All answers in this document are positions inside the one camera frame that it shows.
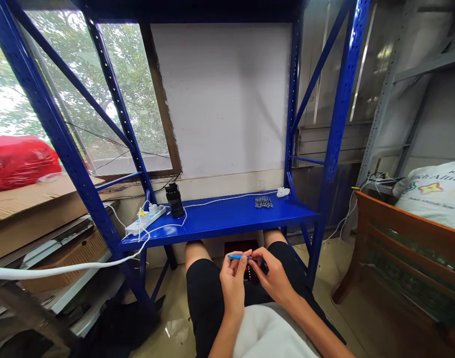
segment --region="person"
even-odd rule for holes
[[[353,357],[314,300],[305,272],[280,230],[264,230],[264,242],[265,247],[255,251],[229,254],[242,255],[240,260],[226,255],[221,269],[201,241],[186,244],[188,308],[197,357]],[[246,265],[261,285],[244,281]]]

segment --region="blue pen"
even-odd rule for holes
[[[242,255],[228,255],[227,257],[229,257],[230,259],[233,259],[233,260],[240,260]],[[253,260],[252,256],[248,256],[247,259]]]

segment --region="black shorts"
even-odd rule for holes
[[[307,279],[302,266],[297,261],[293,249],[284,242],[274,242],[269,246],[269,252],[274,255],[284,267],[287,278],[294,290],[302,296],[325,324],[345,343],[342,336],[326,319],[320,306],[315,301],[312,291],[307,286]],[[208,259],[195,261],[186,273],[188,290],[188,307],[193,320],[194,336],[196,339],[196,354],[198,358],[209,355],[214,339],[218,334],[224,316],[224,299],[219,279],[220,269]],[[244,282],[244,306],[274,302],[266,290],[259,284],[254,286]]]

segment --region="wooden chair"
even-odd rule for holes
[[[399,291],[398,296],[406,296],[435,317],[444,328],[445,341],[455,347],[455,230],[362,192],[356,195],[355,249],[333,301],[343,301],[361,267],[373,268]]]

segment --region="brown box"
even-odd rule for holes
[[[0,258],[86,213],[68,176],[1,191]]]
[[[33,269],[55,269],[63,266],[95,262],[107,250],[107,245],[102,235],[98,230],[95,230],[89,237],[82,235],[80,238],[73,239],[53,254],[47,256]],[[21,283],[26,290],[32,293],[52,291],[70,285],[82,276],[84,272],[85,270],[72,271],[56,276],[23,280]]]

